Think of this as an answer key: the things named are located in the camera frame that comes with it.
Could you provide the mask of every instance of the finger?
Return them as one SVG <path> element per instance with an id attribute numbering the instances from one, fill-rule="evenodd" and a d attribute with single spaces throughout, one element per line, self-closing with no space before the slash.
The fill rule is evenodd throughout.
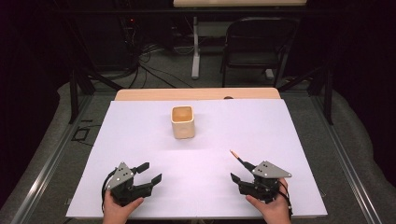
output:
<path id="1" fill-rule="evenodd" d="M 105 202 L 113 202 L 113 197 L 111 196 L 111 191 L 109 189 L 107 189 L 105 193 Z"/>
<path id="2" fill-rule="evenodd" d="M 279 178 L 279 182 L 282 183 L 280 185 L 279 191 L 286 194 L 288 191 L 288 182 L 286 182 L 285 178 Z"/>
<path id="3" fill-rule="evenodd" d="M 250 195 L 247 195 L 246 199 L 248 202 L 251 203 L 251 205 L 253 205 L 255 208 L 257 208 L 259 211 L 261 211 L 261 209 L 265 206 L 264 203 L 262 203 L 257 198 L 254 198 Z"/>
<path id="4" fill-rule="evenodd" d="M 144 201 L 143 198 L 138 198 L 134 200 L 133 202 L 128 203 L 125 205 L 125 208 L 132 213 L 142 202 Z"/>

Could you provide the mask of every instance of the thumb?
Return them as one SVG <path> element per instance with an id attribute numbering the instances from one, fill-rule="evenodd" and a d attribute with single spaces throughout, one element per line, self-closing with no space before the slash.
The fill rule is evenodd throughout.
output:
<path id="1" fill-rule="evenodd" d="M 132 213 L 143 201 L 144 201 L 143 198 L 138 198 L 138 199 L 134 200 L 133 202 L 125 205 L 124 208 L 127 209 L 129 211 L 129 213 Z"/>
<path id="2" fill-rule="evenodd" d="M 264 203 L 262 203 L 261 201 L 259 201 L 258 199 L 254 198 L 250 195 L 247 195 L 246 199 L 248 202 L 251 203 L 251 205 L 253 205 L 255 208 L 257 208 L 259 211 L 261 211 L 262 208 L 264 207 Z"/>

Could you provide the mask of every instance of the human hand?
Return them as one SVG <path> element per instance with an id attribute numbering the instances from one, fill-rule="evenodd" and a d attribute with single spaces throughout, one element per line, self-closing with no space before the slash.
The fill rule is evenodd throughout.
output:
<path id="1" fill-rule="evenodd" d="M 283 184 L 280 185 L 279 191 L 287 195 L 288 183 L 284 178 L 279 178 L 279 181 Z M 277 195 L 276 199 L 270 203 L 263 203 L 262 201 L 247 195 L 246 199 L 254 207 L 262 213 L 262 217 L 265 219 L 267 224 L 290 224 L 289 218 L 289 206 L 286 199 L 281 195 Z"/>
<path id="2" fill-rule="evenodd" d="M 143 202 L 143 198 L 138 198 L 133 202 L 121 207 L 114 202 L 110 190 L 106 190 L 104 202 L 104 224 L 124 224 L 128 216 Z"/>

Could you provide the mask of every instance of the chair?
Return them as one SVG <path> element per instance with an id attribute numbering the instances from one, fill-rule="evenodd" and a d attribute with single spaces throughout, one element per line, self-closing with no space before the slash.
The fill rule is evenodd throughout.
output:
<path id="1" fill-rule="evenodd" d="M 225 86 L 230 68 L 276 69 L 274 87 L 287 45 L 294 37 L 298 22 L 285 18 L 244 18 L 233 22 L 226 35 L 220 72 Z"/>

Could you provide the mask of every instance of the floor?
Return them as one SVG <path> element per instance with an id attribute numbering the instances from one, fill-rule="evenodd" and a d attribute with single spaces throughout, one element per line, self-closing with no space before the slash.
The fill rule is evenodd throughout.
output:
<path id="1" fill-rule="evenodd" d="M 141 57 L 137 75 L 108 72 L 124 88 L 213 88 L 220 87 L 220 51 L 203 48 L 200 77 L 191 79 L 189 46 L 178 53 L 157 49 Z M 228 87 L 271 86 L 261 72 L 231 71 Z M 59 89 L 61 102 L 49 129 L 18 186 L 0 212 L 0 223 L 101 223 L 65 217 L 79 178 L 90 155 L 115 92 L 93 80 L 96 93 L 79 96 L 80 114 L 70 119 L 68 84 Z M 303 82 L 281 92 L 299 134 L 305 156 L 322 191 L 329 215 L 294 219 L 293 223 L 392 223 L 396 220 L 396 189 L 381 175 L 372 160 L 370 138 L 342 96 L 334 92 L 329 125 L 322 116 L 322 98 L 309 96 Z M 89 129 L 87 138 L 77 140 L 79 129 Z M 309 192 L 301 192 L 309 197 Z M 183 220 L 135 220 L 133 223 L 179 223 Z M 262 220 L 207 220 L 206 223 L 262 223 Z"/>

